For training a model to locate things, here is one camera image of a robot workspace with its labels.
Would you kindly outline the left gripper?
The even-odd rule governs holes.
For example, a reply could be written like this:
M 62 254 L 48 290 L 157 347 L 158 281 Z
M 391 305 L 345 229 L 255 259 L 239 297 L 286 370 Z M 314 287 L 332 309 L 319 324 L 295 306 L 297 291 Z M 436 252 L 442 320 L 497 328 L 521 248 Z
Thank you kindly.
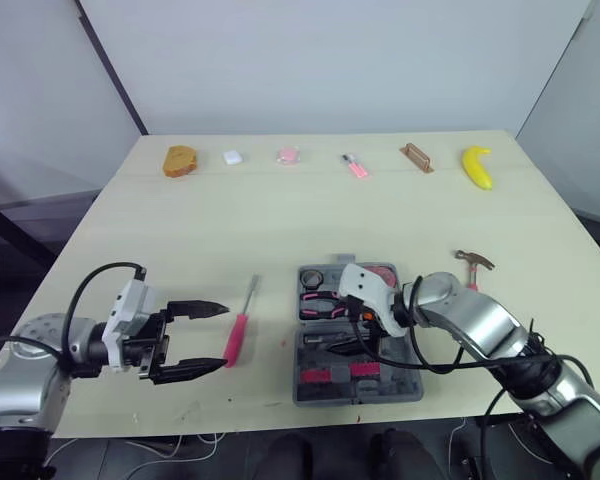
M 140 331 L 122 342 L 122 365 L 136 367 L 141 379 L 154 385 L 195 380 L 224 367 L 224 358 L 191 358 L 163 366 L 169 345 L 167 325 L 176 317 L 204 319 L 229 313 L 228 307 L 212 301 L 170 301 L 165 309 L 152 313 Z

